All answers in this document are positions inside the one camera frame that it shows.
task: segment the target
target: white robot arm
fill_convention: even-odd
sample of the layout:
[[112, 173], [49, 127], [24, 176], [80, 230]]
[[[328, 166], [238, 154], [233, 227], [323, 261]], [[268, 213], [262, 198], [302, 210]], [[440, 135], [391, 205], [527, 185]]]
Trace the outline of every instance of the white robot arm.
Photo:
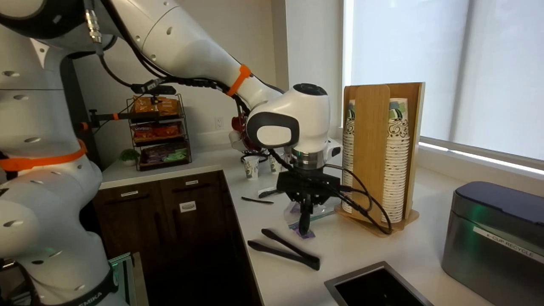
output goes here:
[[[2, 0], [0, 168], [8, 179], [0, 181], [0, 258], [27, 270], [42, 304], [122, 304], [110, 292], [100, 237], [78, 222], [102, 176], [73, 134], [59, 81], [64, 55], [100, 55], [115, 37], [158, 74], [153, 84], [212, 79], [240, 98], [250, 111], [250, 139], [292, 147], [287, 166], [297, 174], [321, 173], [335, 151], [328, 145], [323, 88], [301, 83], [282, 93], [265, 84], [173, 0]], [[306, 203], [308, 217], [321, 200], [292, 195]]]

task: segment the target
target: black handle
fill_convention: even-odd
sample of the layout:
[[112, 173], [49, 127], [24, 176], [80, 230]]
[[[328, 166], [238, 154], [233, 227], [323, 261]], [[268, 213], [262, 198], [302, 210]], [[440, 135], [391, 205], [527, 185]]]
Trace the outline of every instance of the black handle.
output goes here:
[[306, 253], [302, 251], [301, 247], [297, 247], [296, 244], [292, 244], [291, 241], [280, 237], [275, 230], [272, 230], [270, 227], [263, 227], [260, 229], [262, 234], [268, 236], [270, 239], [275, 239], [282, 244], [285, 244], [287, 247], [291, 247], [292, 251], [296, 251], [297, 254], [304, 256], [306, 259], [311, 259], [311, 261], [319, 261], [319, 256], [314, 256], [311, 253]]
[[297, 256], [294, 253], [289, 253], [289, 251], [284, 251], [284, 249], [277, 249], [277, 247], [270, 247], [267, 244], [260, 244], [258, 241], [248, 241], [248, 244], [253, 247], [253, 249], [258, 249], [258, 251], [267, 251], [267, 253], [274, 253], [274, 254], [279, 254], [279, 256], [284, 256], [284, 258], [291, 258], [294, 261], [299, 261], [299, 263], [304, 263], [314, 270], [319, 270], [319, 258], [316, 259], [309, 259], [309, 258], [304, 258], [304, 256]]

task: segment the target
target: wooden box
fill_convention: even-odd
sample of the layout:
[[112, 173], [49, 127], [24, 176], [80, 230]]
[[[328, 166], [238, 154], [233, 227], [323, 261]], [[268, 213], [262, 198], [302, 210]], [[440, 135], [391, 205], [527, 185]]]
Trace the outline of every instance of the wooden box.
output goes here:
[[[391, 188], [391, 176], [398, 179], [396, 183], [401, 183], [396, 195], [401, 195], [403, 200], [396, 203], [396, 210], [391, 210], [394, 215], [387, 213], [394, 225], [415, 217], [411, 210], [411, 193], [421, 96], [423, 83], [352, 84], [345, 86], [343, 91], [343, 166], [350, 168], [362, 179], [369, 193], [381, 203], [384, 202], [387, 185]], [[404, 98], [408, 108], [408, 122], [404, 123], [408, 137], [403, 142], [404, 161], [394, 161], [394, 174], [391, 174], [391, 171], [386, 174], [386, 168], [391, 168], [391, 98]], [[350, 174], [343, 176], [343, 183], [362, 188]], [[350, 193], [350, 198], [365, 208], [370, 207], [367, 196], [362, 193]], [[347, 203], [343, 203], [340, 210], [343, 215], [369, 220]], [[382, 212], [376, 205], [369, 208], [369, 215], [386, 224]]]

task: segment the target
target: kitchen counter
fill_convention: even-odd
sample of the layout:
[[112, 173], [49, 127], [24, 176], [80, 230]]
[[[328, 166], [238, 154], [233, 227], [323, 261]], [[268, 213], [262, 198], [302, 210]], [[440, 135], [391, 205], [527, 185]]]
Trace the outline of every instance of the kitchen counter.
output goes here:
[[274, 227], [289, 241], [321, 258], [321, 268], [311, 270], [297, 261], [248, 247], [265, 304], [335, 304], [325, 280], [382, 259], [433, 304], [489, 304], [440, 268], [450, 196], [461, 183], [421, 166], [416, 169], [413, 193], [413, 208], [418, 212], [418, 219], [391, 236], [377, 234], [340, 213], [328, 213], [311, 220], [314, 237], [299, 237], [287, 225], [291, 220], [285, 213], [291, 203], [287, 195], [268, 196], [274, 200], [272, 205], [241, 200], [241, 195], [257, 196], [258, 190], [275, 186], [277, 176], [268, 171], [267, 162], [262, 162], [258, 179], [246, 179], [240, 152], [234, 149], [195, 152], [189, 164], [148, 171], [114, 162], [104, 171], [100, 188], [216, 169], [224, 171], [245, 241], [260, 239], [274, 244], [260, 232], [262, 227]]

